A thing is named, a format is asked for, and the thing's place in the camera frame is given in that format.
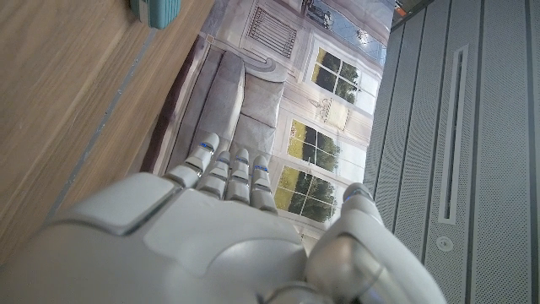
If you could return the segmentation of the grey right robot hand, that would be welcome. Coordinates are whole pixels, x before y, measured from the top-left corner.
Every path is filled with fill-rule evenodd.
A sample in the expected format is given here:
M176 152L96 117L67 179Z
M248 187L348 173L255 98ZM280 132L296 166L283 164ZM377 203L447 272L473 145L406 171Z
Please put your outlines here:
M4 303L442 303L440 287L349 185L306 251L267 160L210 133L163 176L140 172L48 220L1 270Z

